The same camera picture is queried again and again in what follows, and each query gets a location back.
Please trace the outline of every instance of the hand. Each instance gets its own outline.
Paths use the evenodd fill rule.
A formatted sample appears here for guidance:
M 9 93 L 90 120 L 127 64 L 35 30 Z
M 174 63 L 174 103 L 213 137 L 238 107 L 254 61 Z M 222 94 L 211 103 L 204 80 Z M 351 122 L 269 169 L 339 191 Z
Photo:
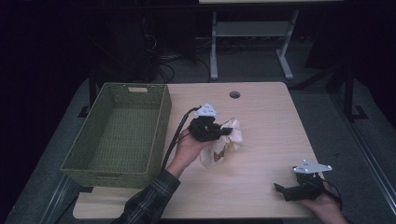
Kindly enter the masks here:
M 347 220 L 340 211 L 337 202 L 323 193 L 315 200 L 300 200 L 300 204 L 309 208 L 324 224 L 347 224 Z
M 187 129 L 178 136 L 176 154 L 166 170 L 179 178 L 184 169 L 199 156 L 202 149 L 212 145 L 213 142 L 199 142 L 192 137 Z

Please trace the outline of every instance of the green wicker basket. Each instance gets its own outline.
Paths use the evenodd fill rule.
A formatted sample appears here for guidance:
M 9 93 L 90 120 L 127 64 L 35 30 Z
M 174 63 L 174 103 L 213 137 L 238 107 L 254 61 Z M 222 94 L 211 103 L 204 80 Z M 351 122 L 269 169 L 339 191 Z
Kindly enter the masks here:
M 61 171 L 83 186 L 146 187 L 161 169 L 171 108 L 166 85 L 105 83 Z

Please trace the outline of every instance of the plaid sleeve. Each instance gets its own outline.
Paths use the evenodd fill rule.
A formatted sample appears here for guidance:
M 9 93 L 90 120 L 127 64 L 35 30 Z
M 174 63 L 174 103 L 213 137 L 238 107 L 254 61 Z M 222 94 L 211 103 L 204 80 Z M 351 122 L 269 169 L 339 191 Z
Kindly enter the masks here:
M 179 185 L 176 177 L 166 170 L 162 171 L 148 187 L 128 200 L 123 213 L 112 224 L 157 223 Z

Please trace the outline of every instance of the crumpled white paper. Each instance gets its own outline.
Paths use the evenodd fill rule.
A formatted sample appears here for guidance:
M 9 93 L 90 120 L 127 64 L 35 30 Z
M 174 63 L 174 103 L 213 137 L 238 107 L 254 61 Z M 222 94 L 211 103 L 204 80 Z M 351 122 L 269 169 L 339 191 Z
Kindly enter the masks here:
M 206 168 L 210 168 L 224 162 L 224 152 L 226 150 L 234 151 L 242 146 L 242 132 L 237 119 L 229 119 L 226 123 L 221 125 L 221 128 L 233 128 L 233 131 L 230 135 L 223 135 L 210 147 L 206 147 L 201 151 L 201 164 Z

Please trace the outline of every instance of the table hole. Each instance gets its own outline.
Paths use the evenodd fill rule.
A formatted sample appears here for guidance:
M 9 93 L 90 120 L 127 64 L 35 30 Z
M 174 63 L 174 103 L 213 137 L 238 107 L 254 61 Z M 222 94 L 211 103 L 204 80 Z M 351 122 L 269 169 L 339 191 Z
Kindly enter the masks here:
M 230 97 L 233 99 L 238 99 L 241 97 L 241 93 L 239 93 L 239 91 L 230 91 Z

